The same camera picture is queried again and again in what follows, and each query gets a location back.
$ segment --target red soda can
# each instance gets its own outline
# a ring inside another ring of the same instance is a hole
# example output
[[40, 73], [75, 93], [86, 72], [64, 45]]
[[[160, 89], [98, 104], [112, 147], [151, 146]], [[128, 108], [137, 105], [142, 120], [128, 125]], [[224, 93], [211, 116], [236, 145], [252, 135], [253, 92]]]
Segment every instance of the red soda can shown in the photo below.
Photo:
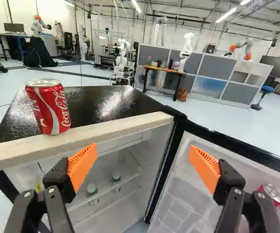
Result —
[[70, 128], [66, 96], [59, 80], [40, 79], [26, 82], [25, 90], [41, 133], [55, 135]]
[[258, 190], [265, 192], [271, 197], [276, 210], [280, 209], [280, 189], [276, 188], [273, 184], [262, 184]]

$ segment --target brown bag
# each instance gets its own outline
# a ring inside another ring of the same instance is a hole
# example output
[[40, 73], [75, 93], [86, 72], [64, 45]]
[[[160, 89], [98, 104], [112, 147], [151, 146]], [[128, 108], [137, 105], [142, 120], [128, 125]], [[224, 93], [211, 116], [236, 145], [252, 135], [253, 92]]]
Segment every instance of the brown bag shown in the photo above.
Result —
[[182, 86], [180, 86], [177, 92], [177, 100], [181, 102], [186, 102], [187, 96], [188, 91], [183, 89]]

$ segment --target computer monitor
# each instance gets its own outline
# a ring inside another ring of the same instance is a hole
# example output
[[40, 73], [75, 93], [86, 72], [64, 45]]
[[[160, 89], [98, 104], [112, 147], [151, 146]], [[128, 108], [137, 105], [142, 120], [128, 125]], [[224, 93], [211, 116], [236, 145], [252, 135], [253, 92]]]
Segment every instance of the computer monitor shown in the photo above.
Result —
[[23, 23], [4, 23], [4, 29], [7, 32], [24, 32]]

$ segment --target blue stool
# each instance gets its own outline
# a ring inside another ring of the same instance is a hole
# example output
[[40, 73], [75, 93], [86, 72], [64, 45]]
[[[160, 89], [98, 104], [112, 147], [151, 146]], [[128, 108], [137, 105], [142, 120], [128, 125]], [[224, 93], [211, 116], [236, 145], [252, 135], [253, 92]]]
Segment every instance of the blue stool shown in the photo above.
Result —
[[266, 94], [268, 94], [268, 93], [271, 93], [271, 92], [274, 92], [274, 88], [273, 87], [270, 87], [270, 86], [262, 86], [262, 88], [261, 88], [261, 91], [263, 92], [263, 94], [262, 94], [262, 97], [261, 97], [261, 99], [260, 99], [260, 101], [258, 101], [258, 103], [257, 104], [252, 104], [251, 105], [251, 108], [253, 108], [253, 109], [255, 109], [255, 110], [261, 110], [261, 109], [263, 109], [261, 106], [260, 106], [260, 102], [261, 102], [261, 100], [264, 98], [264, 96], [266, 95]]

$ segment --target fluorescent light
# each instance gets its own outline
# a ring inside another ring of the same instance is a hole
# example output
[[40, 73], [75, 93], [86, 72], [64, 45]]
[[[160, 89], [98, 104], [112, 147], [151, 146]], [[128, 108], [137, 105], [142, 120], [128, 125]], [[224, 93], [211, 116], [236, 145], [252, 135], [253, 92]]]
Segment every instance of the fluorescent light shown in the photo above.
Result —
[[222, 17], [220, 17], [216, 23], [219, 23], [221, 21], [223, 21], [224, 19], [226, 19], [228, 16], [230, 16], [231, 14], [233, 14], [235, 11], [237, 10], [237, 7], [231, 8], [229, 11], [227, 11], [224, 15], [222, 15]]
[[138, 13], [141, 13], [142, 11], [141, 11], [138, 3], [135, 0], [131, 0], [131, 2], [133, 4], [133, 6], [135, 7], [135, 9], [138, 11]]
[[252, 0], [243, 0], [241, 3], [240, 3], [240, 5], [245, 5], [245, 4], [247, 4], [248, 2], [250, 2], [250, 1], [252, 1]]
[[70, 3], [69, 1], [66, 1], [66, 0], [65, 0], [65, 2], [66, 2], [66, 4], [68, 4], [68, 5], [72, 6], [72, 7], [75, 7], [75, 5], [73, 3]]

